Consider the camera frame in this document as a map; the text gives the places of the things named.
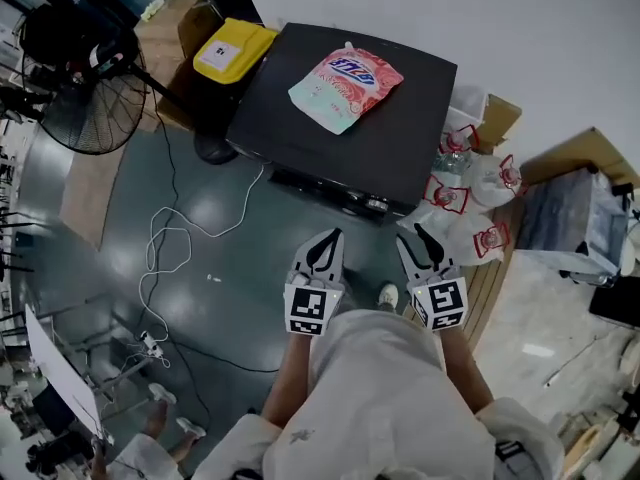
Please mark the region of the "black standing fan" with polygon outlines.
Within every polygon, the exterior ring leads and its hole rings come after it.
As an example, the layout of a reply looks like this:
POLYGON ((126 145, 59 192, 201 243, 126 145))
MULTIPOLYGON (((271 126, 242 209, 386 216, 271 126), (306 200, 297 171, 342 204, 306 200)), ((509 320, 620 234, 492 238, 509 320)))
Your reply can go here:
MULTIPOLYGON (((59 144, 87 155, 121 148, 140 129, 150 88, 188 109, 147 73, 135 27, 87 1, 44 4, 27 15, 20 46, 34 64, 31 82, 50 98, 37 120, 59 144)), ((236 157, 225 138, 234 111, 194 118, 194 148, 206 163, 236 157)))

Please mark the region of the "person's white shoe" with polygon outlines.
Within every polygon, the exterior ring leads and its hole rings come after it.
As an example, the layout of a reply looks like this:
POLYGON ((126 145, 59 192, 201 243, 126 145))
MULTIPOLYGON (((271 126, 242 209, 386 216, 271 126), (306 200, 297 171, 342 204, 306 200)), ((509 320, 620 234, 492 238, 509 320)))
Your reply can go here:
POLYGON ((399 290, 393 283, 385 284, 379 292, 377 307, 381 311, 396 312, 399 302, 399 290))

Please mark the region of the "white table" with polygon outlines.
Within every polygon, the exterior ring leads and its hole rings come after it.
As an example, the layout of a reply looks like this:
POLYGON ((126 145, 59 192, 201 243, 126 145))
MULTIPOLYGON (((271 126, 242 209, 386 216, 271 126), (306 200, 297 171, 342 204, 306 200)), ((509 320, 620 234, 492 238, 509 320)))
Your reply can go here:
POLYGON ((91 434, 102 438, 103 428, 93 390, 47 335, 29 305, 25 306, 24 314, 35 363, 76 418, 91 434))

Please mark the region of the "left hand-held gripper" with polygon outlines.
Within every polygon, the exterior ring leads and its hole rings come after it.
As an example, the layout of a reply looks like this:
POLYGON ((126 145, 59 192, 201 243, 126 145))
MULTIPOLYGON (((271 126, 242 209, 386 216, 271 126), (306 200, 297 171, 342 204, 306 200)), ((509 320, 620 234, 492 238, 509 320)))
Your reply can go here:
POLYGON ((296 272, 284 285, 284 320, 291 334, 322 336, 344 295, 345 238, 339 228, 316 234, 294 256, 296 272))

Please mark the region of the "cluttered workbench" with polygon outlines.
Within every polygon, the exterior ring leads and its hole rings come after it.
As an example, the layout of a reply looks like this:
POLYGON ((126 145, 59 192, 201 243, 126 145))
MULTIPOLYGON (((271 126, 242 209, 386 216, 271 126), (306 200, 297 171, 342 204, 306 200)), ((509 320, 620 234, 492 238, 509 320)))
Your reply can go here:
POLYGON ((18 260, 14 252, 16 224, 27 221, 18 212, 19 190, 35 130, 32 122, 0 121, 0 317, 13 311, 11 266, 18 260))

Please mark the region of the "long flat cardboard sheet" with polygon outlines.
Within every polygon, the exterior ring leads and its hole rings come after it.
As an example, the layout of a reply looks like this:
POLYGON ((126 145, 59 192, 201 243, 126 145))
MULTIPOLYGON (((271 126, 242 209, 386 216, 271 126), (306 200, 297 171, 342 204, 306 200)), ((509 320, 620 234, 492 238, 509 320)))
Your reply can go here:
POLYGON ((59 218, 96 251, 101 248, 113 187, 126 147, 99 156, 75 153, 59 218))

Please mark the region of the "clear plastic box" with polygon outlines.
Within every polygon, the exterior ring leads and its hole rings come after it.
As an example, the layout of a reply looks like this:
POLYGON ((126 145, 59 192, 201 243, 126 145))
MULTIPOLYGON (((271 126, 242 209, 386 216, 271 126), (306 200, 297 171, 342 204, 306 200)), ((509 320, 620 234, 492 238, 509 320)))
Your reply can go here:
POLYGON ((453 129, 484 122, 488 93, 474 85, 455 85, 451 93, 446 123, 453 129))

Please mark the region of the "large cardboard sheet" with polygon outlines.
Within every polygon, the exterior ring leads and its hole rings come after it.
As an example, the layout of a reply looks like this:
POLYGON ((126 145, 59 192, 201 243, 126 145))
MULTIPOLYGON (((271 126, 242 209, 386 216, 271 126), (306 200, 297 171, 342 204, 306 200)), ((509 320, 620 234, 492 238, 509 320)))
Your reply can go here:
POLYGON ((521 174, 527 184, 535 185, 585 167, 597 168, 615 185, 640 188, 640 174, 595 127, 526 161, 521 174))

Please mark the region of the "person's left forearm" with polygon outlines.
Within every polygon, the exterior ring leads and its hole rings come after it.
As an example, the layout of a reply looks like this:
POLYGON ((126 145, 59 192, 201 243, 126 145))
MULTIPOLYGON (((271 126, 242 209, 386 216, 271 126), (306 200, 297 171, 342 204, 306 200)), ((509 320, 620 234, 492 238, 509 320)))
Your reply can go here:
POLYGON ((261 417, 280 429, 302 407, 308 396, 312 338, 290 334, 279 371, 265 400, 261 417))

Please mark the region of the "black washing machine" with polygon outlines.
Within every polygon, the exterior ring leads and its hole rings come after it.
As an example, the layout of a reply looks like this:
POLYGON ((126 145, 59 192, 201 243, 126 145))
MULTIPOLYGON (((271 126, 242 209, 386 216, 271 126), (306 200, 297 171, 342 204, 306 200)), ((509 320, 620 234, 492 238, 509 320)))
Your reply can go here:
POLYGON ((226 133, 239 153, 270 163, 272 181, 375 221, 422 200, 451 100, 455 64, 387 39, 288 23, 242 97, 226 133), (296 109, 288 90, 350 41, 389 62, 404 81, 335 135, 296 109), (366 207, 385 199, 386 213, 366 207))

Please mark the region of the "pink detergent pouch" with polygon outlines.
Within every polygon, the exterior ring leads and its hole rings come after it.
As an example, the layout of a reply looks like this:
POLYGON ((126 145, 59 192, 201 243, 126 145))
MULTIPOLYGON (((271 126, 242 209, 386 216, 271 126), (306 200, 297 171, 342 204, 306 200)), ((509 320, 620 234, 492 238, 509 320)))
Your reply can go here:
POLYGON ((298 110, 340 135, 403 81, 387 61, 347 41, 291 87, 288 95, 298 110))

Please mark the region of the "person's right forearm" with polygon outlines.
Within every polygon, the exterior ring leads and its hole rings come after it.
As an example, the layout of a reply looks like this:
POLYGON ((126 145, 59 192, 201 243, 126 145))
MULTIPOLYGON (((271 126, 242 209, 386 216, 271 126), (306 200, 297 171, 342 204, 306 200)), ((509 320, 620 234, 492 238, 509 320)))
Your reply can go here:
POLYGON ((469 343, 459 327, 439 333, 447 376, 472 413, 477 414, 494 401, 492 392, 478 368, 469 343))

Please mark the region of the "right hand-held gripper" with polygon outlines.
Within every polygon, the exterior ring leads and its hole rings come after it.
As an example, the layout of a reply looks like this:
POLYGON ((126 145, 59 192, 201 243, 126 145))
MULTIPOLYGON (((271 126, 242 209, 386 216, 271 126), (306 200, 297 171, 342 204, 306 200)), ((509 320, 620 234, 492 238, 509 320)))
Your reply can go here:
POLYGON ((403 236, 396 236, 397 251, 410 281, 411 306, 430 331, 461 326, 469 309, 465 277, 459 268, 451 268, 454 260, 444 238, 434 237, 419 223, 414 224, 414 230, 426 250, 426 263, 415 257, 403 236))

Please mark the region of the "person's white shirt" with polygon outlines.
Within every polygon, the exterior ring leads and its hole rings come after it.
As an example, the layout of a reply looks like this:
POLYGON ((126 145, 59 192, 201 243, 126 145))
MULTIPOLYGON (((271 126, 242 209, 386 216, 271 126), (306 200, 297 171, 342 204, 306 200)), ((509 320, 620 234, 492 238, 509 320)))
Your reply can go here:
POLYGON ((192 480, 560 480, 561 442, 518 402, 471 412, 440 332, 380 310, 334 317, 285 428, 242 416, 192 480))

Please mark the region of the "brown cardboard box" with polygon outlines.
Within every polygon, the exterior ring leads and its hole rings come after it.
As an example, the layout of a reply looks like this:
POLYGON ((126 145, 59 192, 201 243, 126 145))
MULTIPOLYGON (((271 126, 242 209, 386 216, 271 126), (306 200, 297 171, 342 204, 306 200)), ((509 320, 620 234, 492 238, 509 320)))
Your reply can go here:
POLYGON ((150 88, 140 129, 153 132, 161 124, 194 129, 211 81, 196 72, 193 60, 222 24, 206 0, 167 0, 149 21, 136 25, 147 73, 188 106, 184 111, 150 88))

